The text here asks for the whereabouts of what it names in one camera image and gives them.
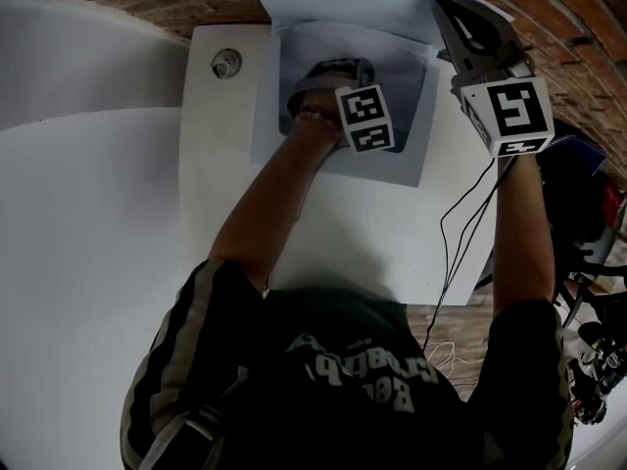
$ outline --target hand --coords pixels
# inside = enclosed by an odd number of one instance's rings
[[[337,78],[349,78],[353,79],[353,77],[344,71],[326,71],[320,76],[335,76]],[[327,110],[331,114],[338,116],[340,115],[340,110],[337,106],[337,100],[335,99],[335,91],[333,89],[312,89],[305,93],[303,97],[303,103],[301,103],[301,107],[307,105],[315,105]]]

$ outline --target white tabletop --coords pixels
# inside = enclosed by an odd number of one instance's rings
[[[180,200],[192,261],[202,261],[224,220],[260,171],[250,164],[260,67],[269,26],[197,27],[183,99]],[[234,78],[214,76],[211,61],[237,49],[243,67]],[[396,300],[435,305],[445,276],[439,221],[474,183],[490,157],[450,93],[451,65],[440,65],[426,162],[418,188],[319,174],[270,279],[275,289],[338,286]],[[449,249],[494,185],[496,171],[449,215]],[[493,246],[490,206],[452,284],[445,305],[465,305]]]

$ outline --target metal tool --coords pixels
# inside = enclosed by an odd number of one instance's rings
[[[452,92],[494,157],[537,153],[555,135],[546,82],[511,24],[476,0],[431,0],[458,74]]]

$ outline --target striped sleeve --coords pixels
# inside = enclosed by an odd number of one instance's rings
[[[574,419],[566,374],[553,305],[521,302],[495,318],[469,404],[509,467],[565,467]]]
[[[174,416],[218,397],[237,379],[261,295],[239,265],[201,263],[181,288],[126,395],[121,457],[136,470]]]

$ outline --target floor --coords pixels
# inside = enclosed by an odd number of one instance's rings
[[[421,344],[434,309],[432,305],[408,306],[411,332]],[[449,377],[462,400],[468,400],[479,379],[491,322],[492,285],[489,285],[476,291],[466,306],[443,306],[431,331],[425,356],[430,356],[430,362]],[[453,344],[456,359],[451,364]]]

